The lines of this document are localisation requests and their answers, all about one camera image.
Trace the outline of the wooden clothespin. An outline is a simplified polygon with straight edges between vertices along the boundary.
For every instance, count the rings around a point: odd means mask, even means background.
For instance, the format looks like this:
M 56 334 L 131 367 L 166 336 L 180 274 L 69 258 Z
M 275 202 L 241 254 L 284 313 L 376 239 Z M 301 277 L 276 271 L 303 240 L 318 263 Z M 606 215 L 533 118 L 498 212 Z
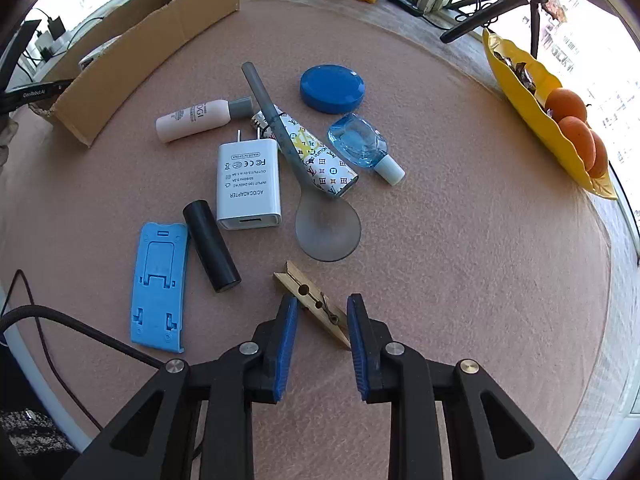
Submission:
M 345 349 L 350 349 L 347 316 L 343 309 L 328 299 L 323 290 L 307 278 L 291 260 L 284 270 L 274 272 L 273 277 L 297 298 L 300 306 Z

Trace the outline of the brown cardboard box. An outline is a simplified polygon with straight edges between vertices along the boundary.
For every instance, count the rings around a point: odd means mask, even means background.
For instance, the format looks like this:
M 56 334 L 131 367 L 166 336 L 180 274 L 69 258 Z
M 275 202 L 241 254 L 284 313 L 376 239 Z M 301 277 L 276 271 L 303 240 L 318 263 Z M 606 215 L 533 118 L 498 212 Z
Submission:
M 44 77 L 73 83 L 57 98 L 29 108 L 89 146 L 157 67 L 239 8 L 240 0 L 129 0 L 74 40 Z M 79 70 L 85 54 L 117 35 L 104 55 Z

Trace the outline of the white round plug-in device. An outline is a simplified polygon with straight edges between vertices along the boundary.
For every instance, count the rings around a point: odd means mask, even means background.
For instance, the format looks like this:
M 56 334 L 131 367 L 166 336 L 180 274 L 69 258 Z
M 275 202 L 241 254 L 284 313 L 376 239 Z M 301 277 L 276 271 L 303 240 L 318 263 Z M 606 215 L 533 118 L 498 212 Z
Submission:
M 104 55 L 105 51 L 111 47 L 117 40 L 119 40 L 120 35 L 110 38 L 106 40 L 103 44 L 92 49 L 90 52 L 85 54 L 80 61 L 78 62 L 79 70 L 82 72 L 85 70 L 91 63 L 93 63 L 97 58 Z

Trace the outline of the white power strip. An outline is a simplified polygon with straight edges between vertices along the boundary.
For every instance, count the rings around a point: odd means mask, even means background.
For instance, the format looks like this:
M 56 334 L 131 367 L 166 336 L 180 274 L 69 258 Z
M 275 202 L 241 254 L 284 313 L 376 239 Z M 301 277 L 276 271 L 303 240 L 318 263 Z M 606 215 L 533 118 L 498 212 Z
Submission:
M 37 58 L 43 61 L 49 61 L 55 55 L 64 51 L 70 40 L 70 32 L 63 32 L 58 39 L 54 39 L 51 33 L 36 31 L 35 49 L 37 50 Z

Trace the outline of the black charger plug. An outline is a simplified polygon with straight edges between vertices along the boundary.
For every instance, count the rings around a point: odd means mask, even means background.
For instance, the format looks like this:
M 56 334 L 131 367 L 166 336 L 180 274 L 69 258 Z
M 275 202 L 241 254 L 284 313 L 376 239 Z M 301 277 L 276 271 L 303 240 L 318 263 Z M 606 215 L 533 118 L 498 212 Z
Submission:
M 66 27 L 63 24 L 62 18 L 48 18 L 48 29 L 52 40 L 58 40 L 66 33 Z

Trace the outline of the blue phone stand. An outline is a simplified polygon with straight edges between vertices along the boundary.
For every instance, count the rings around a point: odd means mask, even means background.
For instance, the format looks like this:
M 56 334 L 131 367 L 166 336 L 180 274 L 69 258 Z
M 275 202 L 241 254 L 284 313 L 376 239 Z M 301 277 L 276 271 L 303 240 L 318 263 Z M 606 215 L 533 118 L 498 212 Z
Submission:
M 130 340 L 180 354 L 186 253 L 189 233 L 183 223 L 142 226 L 134 265 Z

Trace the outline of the translucent grey plastic spoon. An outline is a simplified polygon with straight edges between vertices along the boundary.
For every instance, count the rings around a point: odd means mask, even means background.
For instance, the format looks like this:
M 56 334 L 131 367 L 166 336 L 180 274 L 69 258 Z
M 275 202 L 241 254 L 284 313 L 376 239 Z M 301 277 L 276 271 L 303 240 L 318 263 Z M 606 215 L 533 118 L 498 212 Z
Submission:
M 361 223 L 357 211 L 346 200 L 314 185 L 254 64 L 243 63 L 242 72 L 300 187 L 295 217 L 295 235 L 300 248 L 321 262 L 348 257 L 360 243 Z

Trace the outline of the white cosmetic bottle grey cap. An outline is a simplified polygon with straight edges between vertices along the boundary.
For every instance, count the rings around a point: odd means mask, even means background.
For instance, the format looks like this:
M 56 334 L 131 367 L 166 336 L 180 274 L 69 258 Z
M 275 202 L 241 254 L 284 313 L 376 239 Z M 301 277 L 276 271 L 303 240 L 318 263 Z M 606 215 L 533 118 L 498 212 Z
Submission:
M 223 127 L 235 119 L 251 118 L 257 110 L 257 103 L 251 96 L 232 101 L 213 100 L 159 117 L 155 129 L 160 142 L 170 143 Z

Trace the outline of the patterned white lighter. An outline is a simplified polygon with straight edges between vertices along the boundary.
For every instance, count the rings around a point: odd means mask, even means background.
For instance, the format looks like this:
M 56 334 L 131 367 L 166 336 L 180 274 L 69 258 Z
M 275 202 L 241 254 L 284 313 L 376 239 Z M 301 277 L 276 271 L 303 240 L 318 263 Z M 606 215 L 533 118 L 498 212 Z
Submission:
M 348 192 L 356 184 L 358 174 L 296 119 L 279 107 L 276 111 L 314 185 L 335 196 Z

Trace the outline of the blue clear small bottle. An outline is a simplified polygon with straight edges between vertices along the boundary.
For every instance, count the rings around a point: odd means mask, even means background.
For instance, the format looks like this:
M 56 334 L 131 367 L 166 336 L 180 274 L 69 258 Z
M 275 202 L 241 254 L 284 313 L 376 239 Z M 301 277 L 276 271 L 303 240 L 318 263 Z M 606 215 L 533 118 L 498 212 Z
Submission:
M 357 114 L 348 113 L 330 125 L 328 138 L 349 162 L 375 171 L 389 185 L 398 184 L 406 175 L 390 156 L 384 136 Z

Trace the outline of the blue round lid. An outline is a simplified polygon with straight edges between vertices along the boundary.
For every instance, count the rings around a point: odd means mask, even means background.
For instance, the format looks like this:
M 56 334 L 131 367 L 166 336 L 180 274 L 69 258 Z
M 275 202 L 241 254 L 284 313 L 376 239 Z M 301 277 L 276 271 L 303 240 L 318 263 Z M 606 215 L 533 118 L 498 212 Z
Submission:
M 366 95 L 366 84 L 351 68 L 335 64 L 312 66 L 299 79 L 304 103 L 329 115 L 356 110 Z

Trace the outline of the orange fruit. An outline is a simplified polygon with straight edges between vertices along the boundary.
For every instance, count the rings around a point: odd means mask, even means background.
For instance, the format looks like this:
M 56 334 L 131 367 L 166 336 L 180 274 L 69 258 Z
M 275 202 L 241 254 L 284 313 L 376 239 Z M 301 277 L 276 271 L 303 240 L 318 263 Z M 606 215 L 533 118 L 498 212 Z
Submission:
M 596 161 L 596 144 L 594 144 L 593 135 L 588 126 L 578 117 L 566 116 L 559 122 L 558 126 L 572 144 L 584 163 L 585 170 L 589 171 Z
M 544 102 L 544 110 L 560 122 L 565 117 L 575 117 L 582 122 L 587 121 L 587 107 L 577 93 L 567 88 L 553 89 Z
M 600 138 L 594 131 L 591 131 L 594 148 L 596 149 L 596 157 L 593 166 L 588 170 L 588 174 L 593 179 L 602 178 L 608 172 L 608 152 Z

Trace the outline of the orange fruit upper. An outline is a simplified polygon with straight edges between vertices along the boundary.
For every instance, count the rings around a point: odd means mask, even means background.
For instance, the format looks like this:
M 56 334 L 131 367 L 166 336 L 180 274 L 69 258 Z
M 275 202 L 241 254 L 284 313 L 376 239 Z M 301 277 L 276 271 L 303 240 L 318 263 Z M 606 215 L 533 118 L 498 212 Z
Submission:
M 582 122 L 587 121 L 587 107 L 577 93 L 567 88 L 553 89 L 544 102 L 544 110 L 560 122 L 565 117 L 575 117 Z

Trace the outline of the yellow fruit bowl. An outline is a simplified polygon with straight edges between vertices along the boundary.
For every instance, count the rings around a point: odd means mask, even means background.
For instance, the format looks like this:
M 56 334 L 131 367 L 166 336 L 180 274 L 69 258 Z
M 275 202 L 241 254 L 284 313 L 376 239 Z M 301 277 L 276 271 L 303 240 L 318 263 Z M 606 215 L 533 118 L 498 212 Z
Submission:
M 608 172 L 597 179 L 590 177 L 572 142 L 563 136 L 558 124 L 542 109 L 548 94 L 562 87 L 561 81 L 527 51 L 521 50 L 512 41 L 493 34 L 487 28 L 483 30 L 483 44 L 487 61 L 499 87 L 526 125 L 533 130 L 568 175 L 587 192 L 606 200 L 617 200 Z M 535 93 L 530 92 L 521 83 L 506 60 L 510 60 L 513 65 L 524 64 L 536 87 Z

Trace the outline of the black tripod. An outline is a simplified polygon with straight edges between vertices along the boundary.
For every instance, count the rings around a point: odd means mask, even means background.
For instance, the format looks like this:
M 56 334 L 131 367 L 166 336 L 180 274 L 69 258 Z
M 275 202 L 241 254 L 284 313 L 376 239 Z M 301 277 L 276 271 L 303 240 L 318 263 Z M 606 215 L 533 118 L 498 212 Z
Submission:
M 449 3 L 446 10 L 462 13 L 466 6 L 474 6 L 472 14 L 467 15 L 454 27 L 440 35 L 440 41 L 450 44 L 454 40 L 472 32 L 477 27 L 488 27 L 501 15 L 521 6 L 529 7 L 530 48 L 533 58 L 538 55 L 540 39 L 540 10 L 548 6 L 551 0 L 458 0 Z

